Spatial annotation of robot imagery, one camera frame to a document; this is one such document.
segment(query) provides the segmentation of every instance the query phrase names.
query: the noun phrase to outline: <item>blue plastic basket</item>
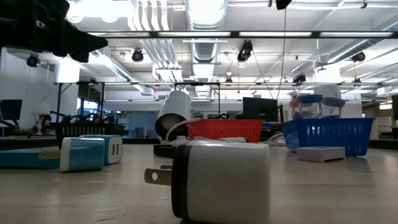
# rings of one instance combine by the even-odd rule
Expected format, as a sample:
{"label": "blue plastic basket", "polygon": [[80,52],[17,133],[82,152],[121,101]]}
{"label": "blue plastic basket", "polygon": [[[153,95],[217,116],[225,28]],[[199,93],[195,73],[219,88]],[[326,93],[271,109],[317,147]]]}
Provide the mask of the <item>blue plastic basket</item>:
{"label": "blue plastic basket", "polygon": [[373,118],[297,119],[282,125],[286,146],[341,146],[346,156],[365,156]]}

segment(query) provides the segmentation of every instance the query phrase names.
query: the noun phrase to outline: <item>table surface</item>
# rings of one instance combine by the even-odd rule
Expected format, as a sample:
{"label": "table surface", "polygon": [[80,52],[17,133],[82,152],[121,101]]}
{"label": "table surface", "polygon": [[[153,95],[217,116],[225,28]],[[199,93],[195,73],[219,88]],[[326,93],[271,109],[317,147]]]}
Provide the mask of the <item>table surface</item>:
{"label": "table surface", "polygon": [[[121,163],[98,172],[0,170],[0,219],[14,223],[184,223],[170,187],[144,182],[148,167],[171,165],[151,145],[124,145]],[[271,223],[397,223],[398,151],[327,163],[271,148]]]}

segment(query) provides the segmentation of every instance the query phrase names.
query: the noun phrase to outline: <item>blue usb charger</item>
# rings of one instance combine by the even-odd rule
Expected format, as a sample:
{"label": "blue usb charger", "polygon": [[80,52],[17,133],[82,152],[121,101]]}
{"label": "blue usb charger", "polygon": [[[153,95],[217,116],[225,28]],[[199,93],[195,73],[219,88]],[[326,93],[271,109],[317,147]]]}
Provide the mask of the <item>blue usb charger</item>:
{"label": "blue usb charger", "polygon": [[104,166],[103,138],[64,138],[60,171],[101,170]]}
{"label": "blue usb charger", "polygon": [[123,156],[123,140],[121,136],[110,135],[85,135],[80,138],[101,138],[105,141],[104,165],[112,165],[118,163]]}

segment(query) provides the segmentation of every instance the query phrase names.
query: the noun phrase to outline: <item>computer monitor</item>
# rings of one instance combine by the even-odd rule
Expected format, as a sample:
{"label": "computer monitor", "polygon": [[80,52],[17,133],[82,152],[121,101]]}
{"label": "computer monitor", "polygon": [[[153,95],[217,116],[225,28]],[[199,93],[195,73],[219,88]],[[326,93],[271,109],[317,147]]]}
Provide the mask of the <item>computer monitor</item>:
{"label": "computer monitor", "polygon": [[398,121],[398,95],[392,96],[392,110],[394,111],[394,120]]}
{"label": "computer monitor", "polygon": [[243,118],[279,122],[278,101],[262,98],[243,98]]}
{"label": "computer monitor", "polygon": [[22,100],[0,100],[0,119],[19,120],[21,117]]}

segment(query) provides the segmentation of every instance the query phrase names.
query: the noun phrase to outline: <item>white box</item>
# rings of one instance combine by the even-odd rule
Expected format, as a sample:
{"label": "white box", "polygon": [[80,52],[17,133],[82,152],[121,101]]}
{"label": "white box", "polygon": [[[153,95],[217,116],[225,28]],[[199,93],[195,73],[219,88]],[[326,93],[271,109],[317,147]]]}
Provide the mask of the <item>white box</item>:
{"label": "white box", "polygon": [[302,161],[325,162],[331,159],[344,159],[346,152],[343,147],[300,147],[297,149],[297,159]]}

